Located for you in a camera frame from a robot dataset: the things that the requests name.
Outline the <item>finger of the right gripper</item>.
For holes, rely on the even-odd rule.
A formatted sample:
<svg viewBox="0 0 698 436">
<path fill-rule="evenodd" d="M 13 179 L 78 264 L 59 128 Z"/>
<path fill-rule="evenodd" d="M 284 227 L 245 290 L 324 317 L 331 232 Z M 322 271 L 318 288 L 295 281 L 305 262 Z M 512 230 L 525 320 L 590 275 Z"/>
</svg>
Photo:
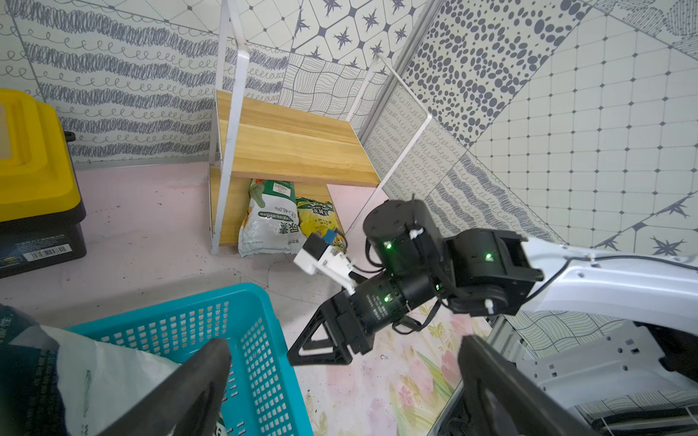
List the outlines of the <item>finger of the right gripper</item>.
<svg viewBox="0 0 698 436">
<path fill-rule="evenodd" d="M 334 309 L 320 307 L 316 311 L 288 350 L 287 360 L 292 366 L 352 363 L 352 355 Z"/>
</svg>

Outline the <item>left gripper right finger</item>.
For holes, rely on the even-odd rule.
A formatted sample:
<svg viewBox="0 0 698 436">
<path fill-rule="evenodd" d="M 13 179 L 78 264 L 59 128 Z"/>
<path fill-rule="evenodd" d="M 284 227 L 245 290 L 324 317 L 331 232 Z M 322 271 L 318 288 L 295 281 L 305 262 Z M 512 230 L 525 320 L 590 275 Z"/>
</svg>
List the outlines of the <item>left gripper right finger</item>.
<svg viewBox="0 0 698 436">
<path fill-rule="evenodd" d="M 457 361 L 472 434 L 594 434 L 482 338 L 463 337 Z"/>
</svg>

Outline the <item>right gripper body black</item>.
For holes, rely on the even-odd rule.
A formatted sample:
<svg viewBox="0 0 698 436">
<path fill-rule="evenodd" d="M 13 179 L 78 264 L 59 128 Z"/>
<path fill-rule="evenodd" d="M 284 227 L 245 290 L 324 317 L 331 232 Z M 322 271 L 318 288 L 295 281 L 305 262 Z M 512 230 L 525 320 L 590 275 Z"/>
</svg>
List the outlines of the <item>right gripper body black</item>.
<svg viewBox="0 0 698 436">
<path fill-rule="evenodd" d="M 436 314 L 431 312 L 420 322 L 409 312 L 434 298 L 436 282 L 427 272 L 381 272 L 360 283 L 353 294 L 343 291 L 332 298 L 329 337 L 344 354 L 367 354 L 374 348 L 376 333 L 386 327 L 402 335 L 425 329 Z"/>
</svg>

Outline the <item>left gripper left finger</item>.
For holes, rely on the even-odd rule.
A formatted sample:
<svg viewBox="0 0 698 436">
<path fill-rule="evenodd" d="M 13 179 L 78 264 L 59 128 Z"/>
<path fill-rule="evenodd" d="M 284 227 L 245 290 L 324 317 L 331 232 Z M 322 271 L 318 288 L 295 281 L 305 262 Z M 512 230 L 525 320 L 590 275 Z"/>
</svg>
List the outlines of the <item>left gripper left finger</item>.
<svg viewBox="0 0 698 436">
<path fill-rule="evenodd" d="M 227 341 L 210 340 L 102 434 L 216 434 L 230 366 Z"/>
</svg>

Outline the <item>teal plastic basket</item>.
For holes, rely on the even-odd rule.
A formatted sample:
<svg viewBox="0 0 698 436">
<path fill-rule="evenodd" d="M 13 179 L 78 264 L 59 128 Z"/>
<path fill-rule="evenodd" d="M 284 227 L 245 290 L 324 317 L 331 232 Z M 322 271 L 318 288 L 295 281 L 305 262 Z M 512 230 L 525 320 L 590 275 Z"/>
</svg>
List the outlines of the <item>teal plastic basket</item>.
<svg viewBox="0 0 698 436">
<path fill-rule="evenodd" d="M 225 435 L 310 435 L 296 373 L 267 292 L 241 283 L 71 327 L 85 337 L 185 363 L 212 339 L 231 354 Z"/>
</svg>

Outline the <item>clear white fertilizer bag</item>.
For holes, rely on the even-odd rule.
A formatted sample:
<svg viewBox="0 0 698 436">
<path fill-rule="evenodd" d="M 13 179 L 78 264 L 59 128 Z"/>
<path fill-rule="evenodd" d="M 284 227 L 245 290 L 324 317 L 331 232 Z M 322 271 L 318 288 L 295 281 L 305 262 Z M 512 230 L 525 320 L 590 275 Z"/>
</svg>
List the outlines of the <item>clear white fertilizer bag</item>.
<svg viewBox="0 0 698 436">
<path fill-rule="evenodd" d="M 178 367 L 167 358 L 38 325 L 57 344 L 63 435 L 98 435 Z"/>
</svg>

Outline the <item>yellow small fertilizer bag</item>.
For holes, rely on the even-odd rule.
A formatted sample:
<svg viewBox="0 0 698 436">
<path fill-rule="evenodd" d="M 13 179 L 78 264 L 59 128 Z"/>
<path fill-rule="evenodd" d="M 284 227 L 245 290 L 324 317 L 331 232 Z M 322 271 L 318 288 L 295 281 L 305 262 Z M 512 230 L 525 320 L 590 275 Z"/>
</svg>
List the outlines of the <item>yellow small fertilizer bag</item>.
<svg viewBox="0 0 698 436">
<path fill-rule="evenodd" d="M 338 214 L 331 202 L 320 202 L 301 197 L 297 200 L 300 229 L 304 236 L 322 237 L 327 243 L 346 252 L 347 241 Z"/>
</svg>

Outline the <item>white green small fertilizer bag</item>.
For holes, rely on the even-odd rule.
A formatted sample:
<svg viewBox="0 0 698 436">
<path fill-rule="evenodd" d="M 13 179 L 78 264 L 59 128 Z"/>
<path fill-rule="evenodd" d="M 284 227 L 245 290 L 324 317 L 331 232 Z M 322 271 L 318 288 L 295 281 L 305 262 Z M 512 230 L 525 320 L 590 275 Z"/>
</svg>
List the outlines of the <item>white green small fertilizer bag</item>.
<svg viewBox="0 0 698 436">
<path fill-rule="evenodd" d="M 306 241 L 300 229 L 293 182 L 253 179 L 246 217 L 238 236 L 242 257 L 297 254 Z"/>
</svg>

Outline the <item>tall dark green fertilizer bag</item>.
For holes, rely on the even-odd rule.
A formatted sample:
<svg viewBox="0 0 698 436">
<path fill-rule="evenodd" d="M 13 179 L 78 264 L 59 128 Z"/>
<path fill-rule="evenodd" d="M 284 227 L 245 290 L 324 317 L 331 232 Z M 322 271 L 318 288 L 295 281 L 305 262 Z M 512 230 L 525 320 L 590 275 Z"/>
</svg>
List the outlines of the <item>tall dark green fertilizer bag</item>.
<svg viewBox="0 0 698 436">
<path fill-rule="evenodd" d="M 1 307 L 1 434 L 63 435 L 57 344 L 31 317 Z"/>
</svg>

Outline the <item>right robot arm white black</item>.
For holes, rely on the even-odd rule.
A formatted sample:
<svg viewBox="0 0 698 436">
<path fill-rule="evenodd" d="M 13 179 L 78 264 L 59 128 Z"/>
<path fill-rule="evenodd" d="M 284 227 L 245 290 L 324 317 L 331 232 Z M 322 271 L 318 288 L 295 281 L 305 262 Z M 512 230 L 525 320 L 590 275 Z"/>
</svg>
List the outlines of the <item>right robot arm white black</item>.
<svg viewBox="0 0 698 436">
<path fill-rule="evenodd" d="M 365 254 L 378 258 L 372 277 L 317 235 L 297 254 L 297 266 L 340 291 L 291 346 L 290 364 L 348 365 L 373 350 L 383 328 L 403 335 L 425 329 L 411 317 L 425 303 L 474 317 L 585 312 L 697 332 L 694 258 L 611 254 L 485 228 L 443 237 L 420 200 L 378 205 L 363 231 Z"/>
</svg>

